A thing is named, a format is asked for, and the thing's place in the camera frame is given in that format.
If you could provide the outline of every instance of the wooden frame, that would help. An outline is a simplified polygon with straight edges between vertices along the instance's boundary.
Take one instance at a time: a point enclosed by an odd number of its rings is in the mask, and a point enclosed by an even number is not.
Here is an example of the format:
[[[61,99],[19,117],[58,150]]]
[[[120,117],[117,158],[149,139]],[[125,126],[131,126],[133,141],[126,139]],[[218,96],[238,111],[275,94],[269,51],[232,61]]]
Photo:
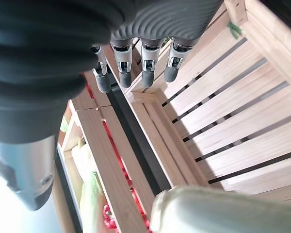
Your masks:
[[[148,218],[151,216],[153,192],[107,95],[99,92],[92,71],[88,71],[84,75],[91,93],[85,89],[79,96],[69,101],[66,111],[67,115],[71,116],[69,126],[62,142],[59,141],[60,150],[64,155],[63,165],[69,176],[68,182],[72,187],[76,208],[79,211],[83,182],[73,162],[71,149],[83,136],[94,158],[95,170],[118,230],[123,233],[146,232],[144,221],[131,195],[130,187],[116,158],[112,143],[103,127],[103,121],[110,130],[115,146],[132,180],[138,200]]]
[[[230,21],[242,29],[239,39]],[[291,192],[291,30],[258,0],[225,0],[172,83],[163,80],[170,42],[161,49],[150,88],[141,82],[140,41],[133,43],[132,85],[120,88],[170,185],[210,183],[288,200],[282,192]],[[113,50],[104,50],[119,82]],[[146,232],[102,121],[148,217],[153,193],[107,96],[91,71],[85,77],[94,96],[84,90],[71,100],[68,131],[59,137],[75,202],[81,178],[70,154],[84,136],[120,232]]]
[[[291,185],[291,29],[258,0],[226,0],[172,83],[163,80],[168,52],[169,44],[150,88],[139,74],[121,89],[171,186],[255,195]]]
[[[259,0],[225,0],[231,20],[291,84],[291,29]]]

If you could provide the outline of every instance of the wooden beam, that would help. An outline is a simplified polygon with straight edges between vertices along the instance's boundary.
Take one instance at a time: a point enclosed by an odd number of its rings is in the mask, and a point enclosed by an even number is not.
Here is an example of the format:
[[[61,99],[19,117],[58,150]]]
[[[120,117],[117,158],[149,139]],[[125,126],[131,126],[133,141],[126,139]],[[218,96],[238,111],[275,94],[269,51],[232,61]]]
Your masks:
[[[171,137],[172,142],[175,144],[176,148],[178,149],[181,158],[186,162],[189,170],[194,175],[195,179],[200,186],[209,186],[206,180],[205,175],[203,174],[202,170],[200,169],[199,165],[195,162],[193,155],[187,149],[186,145],[184,144],[182,138],[174,128],[171,121],[168,120],[166,113],[164,112],[162,106],[159,104],[158,101],[153,102],[153,108],[157,115],[161,119],[162,126],[166,129],[168,135]]]
[[[105,196],[121,233],[146,233],[147,229],[130,193],[96,109],[78,111],[81,129],[89,145]]]
[[[132,103],[132,110],[142,128],[156,158],[158,159],[170,185],[185,185],[185,179],[165,145],[159,131],[152,122],[143,104]]]
[[[124,166],[132,180],[133,186],[137,192],[141,206],[143,207],[148,219],[151,217],[151,210],[154,200],[154,195],[151,187],[140,167],[134,151],[125,135],[121,123],[119,122],[113,108],[100,108],[102,116],[106,120],[116,148],[124,162]]]
[[[241,26],[247,21],[244,0],[225,0],[224,2],[232,23]]]

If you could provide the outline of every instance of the black gap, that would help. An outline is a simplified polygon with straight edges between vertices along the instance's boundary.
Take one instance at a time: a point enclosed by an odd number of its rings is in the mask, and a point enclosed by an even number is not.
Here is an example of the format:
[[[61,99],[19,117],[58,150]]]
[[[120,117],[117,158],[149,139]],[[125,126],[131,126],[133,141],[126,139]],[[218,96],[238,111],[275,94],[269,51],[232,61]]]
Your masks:
[[[209,99],[212,99],[213,97],[215,97],[216,96],[216,94],[211,94],[210,96],[209,96]]]
[[[194,79],[195,79],[195,81],[197,81],[198,79],[200,79],[202,76],[199,74],[199,75],[197,75]]]
[[[184,139],[183,139],[183,142],[187,142],[187,141],[189,141],[190,139],[188,138],[188,137],[185,137]]]
[[[118,84],[117,83],[111,84],[111,87],[115,87],[115,86],[118,86]]]
[[[202,133],[202,131],[201,131],[201,130],[199,130],[199,131],[196,131],[195,133],[193,133],[193,134],[189,135],[189,136],[188,136],[188,138],[189,138],[189,139],[193,139],[194,137],[196,137],[197,135],[199,135],[199,134],[201,134],[201,133]]]
[[[248,140],[249,140],[248,137],[244,137],[244,138],[242,138],[240,141],[241,141],[241,142],[246,142],[246,141],[248,141]]]
[[[209,182],[209,184],[220,182],[220,181],[223,181],[223,180],[235,177],[235,176],[239,176],[239,175],[245,174],[245,173],[250,172],[250,171],[257,170],[257,169],[265,167],[265,166],[269,166],[269,165],[281,162],[281,161],[286,160],[286,159],[290,159],[290,158],[291,158],[291,152],[288,153],[288,154],[281,155],[281,156],[279,156],[277,158],[271,159],[269,161],[266,161],[266,162],[263,162],[263,163],[260,163],[260,164],[257,164],[257,165],[253,165],[253,166],[247,167],[247,168],[242,169],[240,171],[236,171],[236,172],[230,173],[228,175],[212,179],[212,180],[210,180],[208,182]]]
[[[291,122],[291,116],[289,116],[289,117],[287,117],[287,118],[285,118],[285,119],[283,119],[283,120],[280,120],[279,122],[274,123],[274,124],[272,124],[272,125],[270,125],[270,126],[267,126],[267,127],[265,127],[265,128],[263,128],[263,129],[261,129],[261,130],[255,132],[255,133],[252,133],[252,134],[250,134],[250,135],[248,135],[248,136],[246,136],[246,137],[243,137],[243,138],[241,138],[241,139],[238,139],[238,140],[240,140],[240,141],[243,141],[243,140],[244,140],[244,141],[251,140],[251,139],[256,138],[256,137],[258,137],[258,136],[261,136],[262,134],[265,134],[265,133],[267,133],[267,132],[269,132],[269,131],[271,131],[271,130],[274,130],[274,129],[280,127],[280,126],[283,126],[283,125],[285,125],[285,124],[287,124],[287,123],[289,123],[289,122]],[[225,151],[225,150],[227,150],[227,149],[225,149],[225,147],[221,147],[221,148],[219,148],[219,149],[217,149],[217,150],[220,150],[220,152],[223,152],[223,151]],[[201,156],[201,158],[202,158],[202,159],[207,159],[207,158],[209,158],[210,156],[212,156],[211,153],[212,153],[212,152],[210,152],[210,153],[208,153],[208,154],[205,154],[205,155]]]

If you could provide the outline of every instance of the red object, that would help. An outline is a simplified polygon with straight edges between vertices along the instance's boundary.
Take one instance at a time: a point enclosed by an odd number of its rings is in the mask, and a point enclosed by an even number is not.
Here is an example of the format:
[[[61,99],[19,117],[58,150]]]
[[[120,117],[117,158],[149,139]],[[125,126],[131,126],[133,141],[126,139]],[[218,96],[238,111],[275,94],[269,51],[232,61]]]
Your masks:
[[[94,96],[93,90],[92,90],[91,86],[88,84],[87,80],[86,80],[86,89],[87,89],[87,92],[88,92],[89,96],[91,97],[91,99],[94,99],[95,96]]]
[[[126,181],[127,181],[128,185],[130,186],[131,195],[132,195],[132,197],[133,197],[133,199],[134,199],[134,201],[135,201],[135,203],[137,205],[137,208],[138,208],[138,210],[140,212],[140,215],[141,215],[142,219],[144,220],[145,226],[148,229],[148,233],[152,233],[152,231],[150,231],[150,221],[147,219],[146,214],[144,213],[144,211],[143,211],[143,209],[141,207],[141,204],[140,204],[140,202],[138,200],[136,191],[135,191],[135,189],[133,187],[132,181],[131,181],[131,179],[130,179],[130,177],[129,177],[126,169],[125,169],[124,163],[123,163],[122,158],[121,158],[121,156],[120,156],[120,154],[119,154],[119,152],[118,152],[118,150],[116,148],[116,145],[115,145],[115,143],[113,141],[113,138],[112,138],[112,135],[111,135],[111,133],[109,131],[107,123],[105,121],[103,121],[102,124],[103,124],[103,127],[104,127],[107,135],[108,135],[108,138],[109,138],[110,143],[112,145],[112,148],[113,148],[113,150],[114,150],[114,152],[116,154],[118,163],[119,163],[119,165],[120,165],[120,167],[121,167],[121,169],[123,171],[123,174],[124,174],[124,176],[126,178]],[[116,229],[115,220],[114,220],[113,217],[110,217],[109,213],[111,213],[111,210],[110,210],[109,205],[106,204],[104,206],[104,208],[103,208],[104,223],[105,223],[105,225],[106,225],[106,227],[108,229],[115,229],[115,232],[118,233],[118,230]]]

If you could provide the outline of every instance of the robotic hand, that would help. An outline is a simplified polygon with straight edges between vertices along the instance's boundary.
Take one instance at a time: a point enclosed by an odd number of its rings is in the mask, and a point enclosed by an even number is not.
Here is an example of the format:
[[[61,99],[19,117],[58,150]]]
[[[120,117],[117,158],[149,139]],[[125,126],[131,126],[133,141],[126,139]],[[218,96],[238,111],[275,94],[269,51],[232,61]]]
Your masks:
[[[111,43],[124,87],[131,40],[142,40],[142,82],[153,84],[162,41],[172,37],[165,80],[172,82],[223,0],[0,0],[0,175],[31,210],[48,200],[67,101],[93,69],[110,83],[100,45]]]

